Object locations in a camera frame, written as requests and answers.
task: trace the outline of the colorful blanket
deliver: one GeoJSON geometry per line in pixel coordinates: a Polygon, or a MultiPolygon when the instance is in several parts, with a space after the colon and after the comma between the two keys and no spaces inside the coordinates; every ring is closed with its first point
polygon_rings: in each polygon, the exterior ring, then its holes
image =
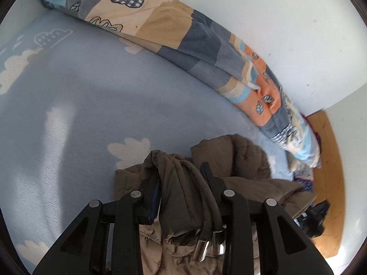
{"type": "Polygon", "coordinates": [[[199,11],[178,0],[42,1],[170,60],[240,108],[294,157],[318,164],[313,131],[268,65],[199,11]]]}

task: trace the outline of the silver screw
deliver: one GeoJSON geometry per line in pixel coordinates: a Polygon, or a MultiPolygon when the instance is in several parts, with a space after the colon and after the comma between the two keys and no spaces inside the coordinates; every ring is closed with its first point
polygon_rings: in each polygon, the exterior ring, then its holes
{"type": "Polygon", "coordinates": [[[234,191],[231,190],[231,189],[227,189],[227,190],[224,191],[224,195],[228,196],[228,197],[232,197],[232,196],[234,196],[234,191]]]}
{"type": "Polygon", "coordinates": [[[135,190],[135,191],[130,193],[130,196],[132,198],[138,198],[139,196],[141,196],[141,192],[139,190],[135,190]]]}
{"type": "Polygon", "coordinates": [[[273,198],[268,198],[267,205],[269,205],[270,207],[274,207],[276,205],[276,200],[273,198]]]}
{"type": "Polygon", "coordinates": [[[92,201],[89,202],[89,206],[91,208],[97,208],[99,205],[100,205],[100,201],[98,201],[96,199],[94,199],[94,200],[92,200],[92,201]]]}

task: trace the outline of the black robotic claw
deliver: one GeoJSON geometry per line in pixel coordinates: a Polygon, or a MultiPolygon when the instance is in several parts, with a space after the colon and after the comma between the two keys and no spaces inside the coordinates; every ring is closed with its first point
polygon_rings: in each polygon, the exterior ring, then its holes
{"type": "MultiPolygon", "coordinates": [[[[201,166],[225,230],[224,275],[253,275],[251,223],[256,223],[262,275],[333,275],[324,258],[273,199],[246,200],[227,190],[208,163],[201,166]]],[[[52,245],[33,275],[104,275],[109,226],[114,225],[111,275],[143,275],[139,224],[152,224],[161,197],[159,175],[119,201],[91,201],[52,245]]]]}

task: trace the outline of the brown jacket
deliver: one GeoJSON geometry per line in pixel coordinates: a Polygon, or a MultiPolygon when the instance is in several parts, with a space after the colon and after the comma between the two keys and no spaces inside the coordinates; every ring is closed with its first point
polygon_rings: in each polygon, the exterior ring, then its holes
{"type": "MultiPolygon", "coordinates": [[[[190,261],[197,240],[222,228],[213,195],[199,172],[208,162],[214,176],[223,178],[228,189],[245,198],[263,202],[274,198],[292,218],[302,214],[315,195],[296,182],[273,180],[264,151],[239,135],[203,140],[191,148],[192,158],[152,151],[143,164],[117,170],[114,198],[138,189],[142,180],[158,172],[162,181],[159,220],[140,226],[144,275],[221,274],[221,256],[209,249],[200,263],[190,261]]],[[[259,272],[256,228],[253,227],[254,268],[259,272]]]]}

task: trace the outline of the wall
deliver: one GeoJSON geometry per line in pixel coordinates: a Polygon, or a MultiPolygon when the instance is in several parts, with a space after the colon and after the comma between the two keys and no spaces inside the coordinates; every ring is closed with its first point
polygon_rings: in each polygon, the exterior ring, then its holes
{"type": "Polygon", "coordinates": [[[0,48],[36,17],[48,11],[39,0],[16,0],[0,25],[0,48]]]}
{"type": "Polygon", "coordinates": [[[367,28],[349,0],[181,0],[255,49],[304,114],[367,82],[367,28]]]}
{"type": "Polygon", "coordinates": [[[346,199],[339,253],[327,260],[335,275],[347,267],[367,236],[366,96],[364,85],[326,110],[342,159],[346,199]]]}

